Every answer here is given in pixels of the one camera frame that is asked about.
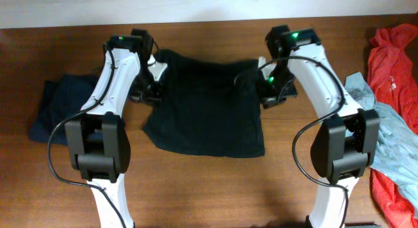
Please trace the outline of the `black t-shirt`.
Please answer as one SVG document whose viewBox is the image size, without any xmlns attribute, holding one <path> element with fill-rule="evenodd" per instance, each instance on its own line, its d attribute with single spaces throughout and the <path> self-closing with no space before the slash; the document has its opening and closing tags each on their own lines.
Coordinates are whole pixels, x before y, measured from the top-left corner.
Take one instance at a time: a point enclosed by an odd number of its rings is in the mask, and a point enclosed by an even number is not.
<svg viewBox="0 0 418 228">
<path fill-rule="evenodd" d="M 162 101 L 142 130 L 162 150 L 187 155 L 252 158 L 265 154 L 260 98 L 254 82 L 237 75 L 258 68 L 256 59 L 209 63 L 172 50 L 155 55 L 167 69 Z"/>
</svg>

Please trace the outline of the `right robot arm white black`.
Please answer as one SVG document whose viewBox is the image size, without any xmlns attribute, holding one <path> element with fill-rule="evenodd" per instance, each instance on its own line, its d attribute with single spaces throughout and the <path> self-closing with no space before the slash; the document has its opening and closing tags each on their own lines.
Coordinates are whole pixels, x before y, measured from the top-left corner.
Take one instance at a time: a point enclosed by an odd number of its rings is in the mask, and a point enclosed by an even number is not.
<svg viewBox="0 0 418 228">
<path fill-rule="evenodd" d="M 317 184 L 315 203 L 305 227 L 345 227 L 349 198 L 365 170 L 374 162 L 380 119 L 365 110 L 346 91 L 326 57 L 313 29 L 291 31 L 287 25 L 273 27 L 265 37 L 272 56 L 259 60 L 258 92 L 263 108 L 271 108 L 297 96 L 294 81 L 306 92 L 317 119 L 303 127 L 292 142 L 295 164 L 297 141 L 309 128 L 319 131 L 310 148 L 318 178 L 301 173 Z"/>
</svg>

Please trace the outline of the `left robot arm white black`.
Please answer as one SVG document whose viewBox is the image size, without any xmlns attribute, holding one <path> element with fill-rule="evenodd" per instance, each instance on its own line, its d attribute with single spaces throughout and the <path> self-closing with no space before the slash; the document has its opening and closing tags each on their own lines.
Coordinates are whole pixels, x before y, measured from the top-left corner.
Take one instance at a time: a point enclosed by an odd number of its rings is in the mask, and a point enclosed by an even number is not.
<svg viewBox="0 0 418 228">
<path fill-rule="evenodd" d="M 142 29 L 112 35 L 103 46 L 99 80 L 80 112 L 64 124 L 72 167 L 92 190 L 101 227 L 134 227 L 125 194 L 131 147 L 122 120 L 127 101 L 157 106 L 167 64 L 155 60 Z"/>
</svg>

